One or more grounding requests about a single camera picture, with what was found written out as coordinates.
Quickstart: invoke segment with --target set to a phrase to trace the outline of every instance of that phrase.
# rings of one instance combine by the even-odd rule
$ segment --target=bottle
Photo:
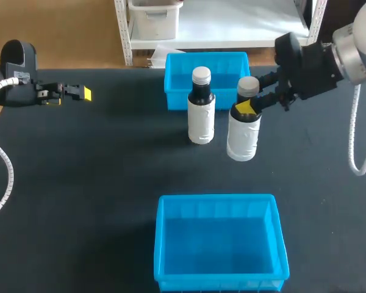
[[[207,67],[193,70],[193,90],[188,94],[188,137],[204,145],[214,137],[215,95],[210,90],[211,72]]]
[[[260,119],[262,114],[241,114],[236,105],[259,93],[259,81],[253,76],[246,76],[239,80],[237,86],[237,102],[229,112],[229,131],[226,152],[235,161],[245,162],[256,154],[259,137]]]

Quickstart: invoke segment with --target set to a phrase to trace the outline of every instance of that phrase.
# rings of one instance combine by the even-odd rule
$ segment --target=blue plastic crate
[[[192,72],[198,66],[206,66],[212,72],[210,86],[215,94],[215,108],[230,109],[237,99],[239,79],[250,75],[245,52],[168,54],[164,77],[168,110],[187,110]]]
[[[289,265],[274,196],[162,196],[154,278],[161,291],[281,290]]]

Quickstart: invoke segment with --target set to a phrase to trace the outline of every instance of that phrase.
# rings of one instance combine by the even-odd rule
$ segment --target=gray bottle cap
[[[250,98],[256,96],[259,93],[259,80],[253,76],[245,76],[240,78],[237,86],[237,93],[240,96]]]
[[[210,84],[212,74],[210,69],[205,66],[196,67],[193,70],[193,82],[199,85]]]

